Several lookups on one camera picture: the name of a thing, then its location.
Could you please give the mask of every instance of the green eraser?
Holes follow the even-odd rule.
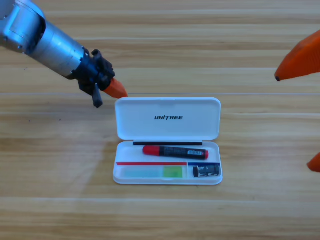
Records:
[[[181,166],[165,166],[163,170],[164,178],[182,178],[182,167]]]

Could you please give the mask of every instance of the black strip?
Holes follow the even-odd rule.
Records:
[[[170,141],[134,141],[133,145],[181,145],[181,146],[202,146],[202,142],[170,142]]]

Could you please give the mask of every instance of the robotic arm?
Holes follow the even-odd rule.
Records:
[[[0,46],[25,54],[68,80],[76,79],[96,108],[103,104],[100,91],[117,99],[128,96],[99,50],[90,56],[85,47],[47,21],[31,0],[0,0]]]

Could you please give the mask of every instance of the table surface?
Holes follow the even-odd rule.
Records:
[[[112,62],[130,97],[221,101],[217,186],[113,181],[114,103],[0,49],[0,239],[318,240],[319,75],[274,72],[317,0],[36,0]]]

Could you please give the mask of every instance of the case lid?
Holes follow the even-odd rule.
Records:
[[[122,140],[201,142],[219,136],[221,103],[214,97],[125,97],[115,103]]]

